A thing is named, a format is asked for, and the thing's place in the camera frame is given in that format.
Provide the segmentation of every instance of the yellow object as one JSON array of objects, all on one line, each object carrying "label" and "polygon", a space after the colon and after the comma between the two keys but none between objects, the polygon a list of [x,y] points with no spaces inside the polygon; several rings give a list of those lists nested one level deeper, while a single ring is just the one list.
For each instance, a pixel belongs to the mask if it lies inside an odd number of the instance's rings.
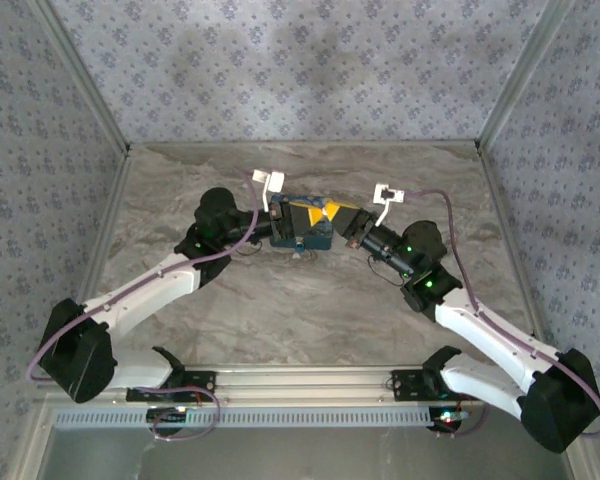
[{"label": "yellow object", "polygon": [[327,204],[324,206],[324,208],[314,207],[312,205],[307,205],[306,203],[299,203],[299,202],[289,202],[289,205],[306,208],[307,215],[309,215],[309,224],[312,227],[316,223],[318,223],[320,220],[322,220],[324,217],[327,217],[327,219],[329,221],[332,221],[333,218],[338,213],[338,210],[340,210],[340,208],[353,208],[355,210],[358,209],[358,207],[356,207],[354,205],[348,205],[346,203],[338,203],[338,202],[334,202],[332,200],[328,200]]},{"label": "yellow object", "polygon": [[309,225],[313,227],[316,223],[322,220],[322,217],[324,217],[324,215],[320,207],[309,208]]}]

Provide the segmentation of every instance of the blue object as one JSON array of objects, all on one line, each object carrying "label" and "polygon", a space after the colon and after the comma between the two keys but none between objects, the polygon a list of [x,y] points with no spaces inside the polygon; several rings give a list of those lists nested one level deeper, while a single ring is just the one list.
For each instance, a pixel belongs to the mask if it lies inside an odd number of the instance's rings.
[{"label": "blue object", "polygon": [[[314,197],[312,195],[283,195],[276,193],[271,197],[271,202],[295,202],[323,208],[327,204],[327,198]],[[311,227],[311,229],[301,237],[280,240],[277,242],[273,237],[270,237],[269,242],[272,247],[293,248],[296,253],[303,253],[305,250],[330,250],[332,238],[333,225],[329,220],[324,218]]]}]

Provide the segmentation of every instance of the gray vent grille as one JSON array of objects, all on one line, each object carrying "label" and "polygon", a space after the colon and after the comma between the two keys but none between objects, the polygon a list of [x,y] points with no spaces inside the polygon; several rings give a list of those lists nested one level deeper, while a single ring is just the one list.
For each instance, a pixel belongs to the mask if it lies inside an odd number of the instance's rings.
[{"label": "gray vent grille", "polygon": [[[59,408],[54,426],[74,428],[138,428],[147,426],[145,408]],[[213,420],[213,408],[189,409],[182,425],[202,427]],[[374,408],[231,408],[222,411],[218,427],[413,427],[431,425],[427,407]]]}]

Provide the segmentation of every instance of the marble surface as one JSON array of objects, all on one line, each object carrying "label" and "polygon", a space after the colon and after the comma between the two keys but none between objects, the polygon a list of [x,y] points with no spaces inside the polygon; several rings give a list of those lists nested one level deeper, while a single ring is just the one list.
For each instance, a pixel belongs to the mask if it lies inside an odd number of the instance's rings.
[{"label": "marble surface", "polygon": [[[475,148],[469,142],[310,145],[163,144],[135,146],[123,204],[99,290],[109,291],[157,264],[194,221],[213,186],[249,206],[236,169],[277,169],[286,193],[328,195],[368,209],[376,182],[452,198],[460,253],[480,298],[530,331]],[[398,232],[419,219],[438,222],[448,244],[446,210],[429,197],[394,207],[386,225]],[[444,345],[483,358],[453,332],[413,313],[398,288],[373,275],[361,250],[334,237],[327,252],[293,259],[265,242],[256,255],[235,255],[208,286],[167,305],[121,346],[162,345],[183,362],[206,364],[421,363]],[[458,274],[449,255],[443,263]],[[397,281],[384,265],[377,270]]]}]

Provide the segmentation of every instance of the blue floral wallpaper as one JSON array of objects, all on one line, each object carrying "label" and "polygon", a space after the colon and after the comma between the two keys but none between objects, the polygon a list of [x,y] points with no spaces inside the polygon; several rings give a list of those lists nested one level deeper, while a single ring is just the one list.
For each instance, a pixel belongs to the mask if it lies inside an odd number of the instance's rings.
[{"label": "blue floral wallpaper", "polygon": [[475,138],[545,0],[52,0],[130,142]]},{"label": "blue floral wallpaper", "polygon": [[576,3],[489,153],[549,339],[600,383],[600,0]]},{"label": "blue floral wallpaper", "polygon": [[0,0],[0,478],[24,368],[79,288],[119,159],[26,1]]}]

